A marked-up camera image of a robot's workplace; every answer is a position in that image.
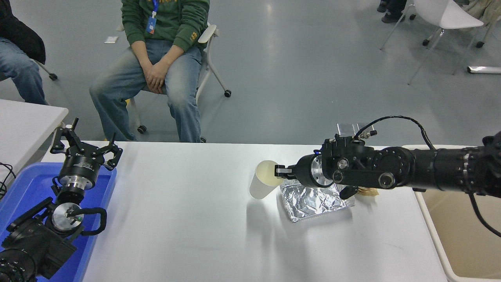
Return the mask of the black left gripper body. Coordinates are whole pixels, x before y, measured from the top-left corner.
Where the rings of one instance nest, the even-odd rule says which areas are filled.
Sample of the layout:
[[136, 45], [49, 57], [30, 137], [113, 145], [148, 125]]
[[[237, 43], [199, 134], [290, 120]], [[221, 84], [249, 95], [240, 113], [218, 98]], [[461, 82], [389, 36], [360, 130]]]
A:
[[95, 181], [98, 178], [100, 166], [102, 166], [104, 162], [105, 159], [102, 156], [66, 156], [58, 180], [61, 181], [61, 179], [69, 177], [70, 175], [78, 175], [89, 181]]

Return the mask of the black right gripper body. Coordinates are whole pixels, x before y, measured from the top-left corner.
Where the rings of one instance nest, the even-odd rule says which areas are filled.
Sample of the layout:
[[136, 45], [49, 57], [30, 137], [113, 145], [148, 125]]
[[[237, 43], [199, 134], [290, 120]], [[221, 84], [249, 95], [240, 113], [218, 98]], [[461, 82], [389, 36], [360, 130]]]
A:
[[315, 155], [301, 157], [293, 168], [295, 178], [305, 187], [315, 187], [315, 179], [312, 176], [312, 162]]

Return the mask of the seated person's right hand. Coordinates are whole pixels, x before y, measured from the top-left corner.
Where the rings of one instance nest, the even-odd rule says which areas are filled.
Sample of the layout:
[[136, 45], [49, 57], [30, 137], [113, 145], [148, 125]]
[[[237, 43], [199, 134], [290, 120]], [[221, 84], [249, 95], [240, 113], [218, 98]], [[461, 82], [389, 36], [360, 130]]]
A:
[[153, 65], [152, 63], [148, 62], [148, 63], [144, 63], [141, 65], [142, 67], [142, 70], [143, 70], [143, 73], [144, 73], [144, 77], [145, 77], [145, 81], [146, 81], [146, 86], [148, 87], [148, 90], [152, 93], [158, 93], [158, 89], [156, 87], [156, 85], [152, 82], [151, 78], [150, 78], [150, 72], [153, 68]]

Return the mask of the seated person's left hand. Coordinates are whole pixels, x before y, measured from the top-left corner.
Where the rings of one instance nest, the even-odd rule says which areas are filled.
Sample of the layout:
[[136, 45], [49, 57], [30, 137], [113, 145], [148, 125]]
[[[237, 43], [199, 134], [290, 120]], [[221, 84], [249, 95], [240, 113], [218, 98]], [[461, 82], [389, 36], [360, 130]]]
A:
[[165, 62], [158, 62], [153, 65], [153, 68], [150, 72], [150, 78], [152, 82], [156, 85], [158, 89], [158, 94], [161, 94], [162, 92], [162, 86], [164, 84], [165, 77], [168, 73], [169, 68], [170, 64]]

